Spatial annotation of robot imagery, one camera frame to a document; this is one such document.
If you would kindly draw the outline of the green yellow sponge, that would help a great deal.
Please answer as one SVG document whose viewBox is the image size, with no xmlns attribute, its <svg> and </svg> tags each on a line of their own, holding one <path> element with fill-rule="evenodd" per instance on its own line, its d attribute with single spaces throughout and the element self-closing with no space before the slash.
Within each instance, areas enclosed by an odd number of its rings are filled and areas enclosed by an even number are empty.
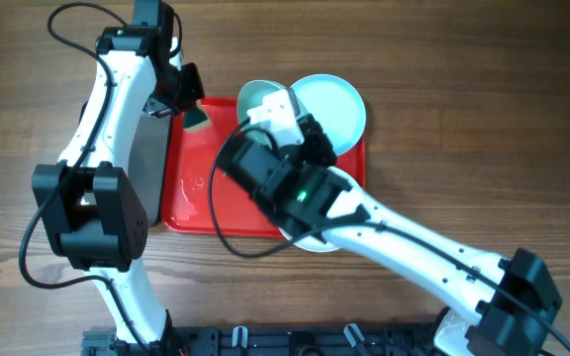
<svg viewBox="0 0 570 356">
<path fill-rule="evenodd" d="M 187 133 L 196 133 L 209 127 L 211 124 L 212 121 L 204 111 L 201 100 L 196 101 L 190 109 L 183 112 L 182 126 Z"/>
</svg>

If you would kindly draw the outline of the white plate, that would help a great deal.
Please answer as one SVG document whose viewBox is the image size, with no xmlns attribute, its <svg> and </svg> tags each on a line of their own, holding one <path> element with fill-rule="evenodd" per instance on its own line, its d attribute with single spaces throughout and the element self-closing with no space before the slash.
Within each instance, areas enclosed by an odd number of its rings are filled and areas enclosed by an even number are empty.
<svg viewBox="0 0 570 356">
<path fill-rule="evenodd" d="M 306 165 L 277 203 L 278 228 L 294 245 L 311 252 L 334 252 L 330 237 L 371 219 L 357 199 L 361 186 L 336 167 Z"/>
</svg>

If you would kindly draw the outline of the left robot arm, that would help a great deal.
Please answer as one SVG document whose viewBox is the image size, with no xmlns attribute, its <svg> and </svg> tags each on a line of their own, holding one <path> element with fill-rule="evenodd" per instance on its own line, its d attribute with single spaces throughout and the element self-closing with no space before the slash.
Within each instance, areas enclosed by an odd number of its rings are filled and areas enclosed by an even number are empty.
<svg viewBox="0 0 570 356">
<path fill-rule="evenodd" d="M 147 213 L 130 181 L 130 159 L 141 119 L 195 108 L 204 97 L 194 63 L 183 63 L 170 27 L 110 27 L 98 39 L 95 82 L 76 132 L 55 164 L 35 168 L 32 189 L 52 252 L 93 282 L 116 324 L 121 355 L 177 352 L 167 309 L 148 279 L 142 256 Z"/>
</svg>

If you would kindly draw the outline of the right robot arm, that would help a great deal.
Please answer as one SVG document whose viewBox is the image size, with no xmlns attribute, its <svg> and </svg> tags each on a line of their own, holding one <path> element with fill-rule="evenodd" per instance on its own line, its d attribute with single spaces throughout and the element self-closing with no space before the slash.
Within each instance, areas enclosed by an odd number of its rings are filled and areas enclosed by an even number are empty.
<svg viewBox="0 0 570 356">
<path fill-rule="evenodd" d="M 553 322 L 562 298 L 544 261 L 518 249 L 511 258 L 466 246 L 385 207 L 345 172 L 331 167 L 321 131 L 310 143 L 285 144 L 241 122 L 214 168 L 241 186 L 286 236 L 277 253 L 304 239 L 360 254 L 446 304 L 433 336 L 444 355 L 541 355 L 548 336 L 570 352 Z"/>
</svg>

